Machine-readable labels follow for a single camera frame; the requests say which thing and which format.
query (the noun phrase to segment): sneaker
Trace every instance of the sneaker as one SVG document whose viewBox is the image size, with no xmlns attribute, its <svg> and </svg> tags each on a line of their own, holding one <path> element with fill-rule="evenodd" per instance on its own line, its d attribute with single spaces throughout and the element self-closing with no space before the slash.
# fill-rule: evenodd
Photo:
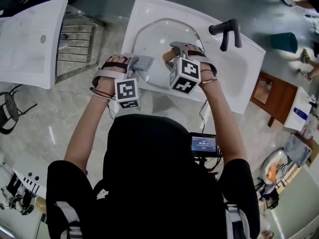
<svg viewBox="0 0 319 239">
<path fill-rule="evenodd" d="M 304 49 L 303 50 L 303 63 L 308 64 L 309 59 L 310 59 L 310 56 L 309 56 L 307 50 Z"/>
<path fill-rule="evenodd" d="M 298 69 L 298 73 L 300 73 L 309 83 L 311 82 L 311 78 L 309 77 L 309 72 Z"/>
<path fill-rule="evenodd" d="M 295 7 L 296 6 L 296 2 L 294 0 L 283 0 L 285 2 L 286 5 L 289 5 L 291 7 Z"/>
</svg>

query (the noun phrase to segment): sink basin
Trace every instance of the sink basin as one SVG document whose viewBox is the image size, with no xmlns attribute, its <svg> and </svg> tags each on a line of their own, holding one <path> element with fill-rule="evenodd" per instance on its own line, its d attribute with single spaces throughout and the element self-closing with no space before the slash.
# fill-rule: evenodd
<svg viewBox="0 0 319 239">
<path fill-rule="evenodd" d="M 139 72 L 139 88 L 192 100 L 206 100 L 200 87 L 190 95 L 168 88 L 169 68 L 163 53 L 170 43 L 181 41 L 202 47 L 217 68 L 217 78 L 233 112 L 243 114 L 254 90 L 265 50 L 241 34 L 242 48 L 234 46 L 234 34 L 229 35 L 228 50 L 219 47 L 222 34 L 211 35 L 210 25 L 221 22 L 188 7 L 164 0 L 136 0 L 122 46 L 125 52 L 155 58 L 147 72 Z"/>
</svg>

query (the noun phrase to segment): black sleeve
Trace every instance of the black sleeve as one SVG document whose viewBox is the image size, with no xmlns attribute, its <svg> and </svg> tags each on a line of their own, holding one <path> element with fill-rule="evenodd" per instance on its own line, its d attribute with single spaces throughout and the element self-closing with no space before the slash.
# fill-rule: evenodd
<svg viewBox="0 0 319 239">
<path fill-rule="evenodd" d="M 260 232 L 260 216 L 248 162 L 244 159 L 229 161 L 218 183 L 224 197 L 244 211 L 249 223 L 250 237 L 256 239 Z"/>
<path fill-rule="evenodd" d="M 83 171 L 68 161 L 55 161 L 48 167 L 46 184 L 46 211 L 50 238 L 61 238 L 61 233 L 69 228 L 67 219 L 57 201 L 67 202 L 80 220 L 83 238 L 93 238 L 92 208 L 93 190 Z"/>
</svg>

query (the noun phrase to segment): screen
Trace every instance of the screen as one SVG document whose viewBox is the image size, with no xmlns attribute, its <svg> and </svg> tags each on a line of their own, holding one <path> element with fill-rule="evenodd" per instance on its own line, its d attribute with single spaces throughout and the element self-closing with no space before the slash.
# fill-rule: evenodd
<svg viewBox="0 0 319 239">
<path fill-rule="evenodd" d="M 192 136 L 191 150 L 216 152 L 216 138 Z"/>
</svg>

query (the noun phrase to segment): black faucet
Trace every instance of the black faucet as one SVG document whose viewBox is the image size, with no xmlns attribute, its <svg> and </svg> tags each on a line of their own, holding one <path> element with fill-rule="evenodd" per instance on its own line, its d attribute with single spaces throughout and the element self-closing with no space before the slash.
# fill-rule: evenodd
<svg viewBox="0 0 319 239">
<path fill-rule="evenodd" d="M 212 35 L 217 35 L 217 34 L 220 34 L 223 32 L 223 41 L 222 41 L 221 46 L 220 46 L 221 51 L 227 50 L 229 31 L 234 31 L 235 46 L 237 48 L 242 47 L 241 38 L 240 38 L 240 24 L 239 24 L 239 21 L 235 18 L 233 18 L 227 22 L 220 23 L 218 25 L 211 25 L 208 28 L 208 31 Z"/>
</svg>

